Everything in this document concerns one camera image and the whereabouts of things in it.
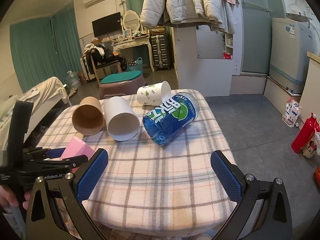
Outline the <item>person's left hand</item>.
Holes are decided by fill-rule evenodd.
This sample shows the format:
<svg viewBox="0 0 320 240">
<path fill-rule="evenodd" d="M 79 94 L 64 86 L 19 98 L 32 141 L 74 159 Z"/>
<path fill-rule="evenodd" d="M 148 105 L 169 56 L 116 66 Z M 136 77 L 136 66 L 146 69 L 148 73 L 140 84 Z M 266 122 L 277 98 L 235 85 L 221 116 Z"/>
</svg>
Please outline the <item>person's left hand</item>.
<svg viewBox="0 0 320 240">
<path fill-rule="evenodd" d="M 28 209 L 30 196 L 31 196 L 31 191 L 27 191 L 24 194 L 25 201 L 23 202 L 22 206 L 25 210 Z M 12 213 L 10 206 L 14 206 L 14 207 L 19 206 L 18 200 L 15 194 L 6 185 L 0 186 L 0 205 L 1 205 L 1 211 L 3 213 Z"/>
</svg>

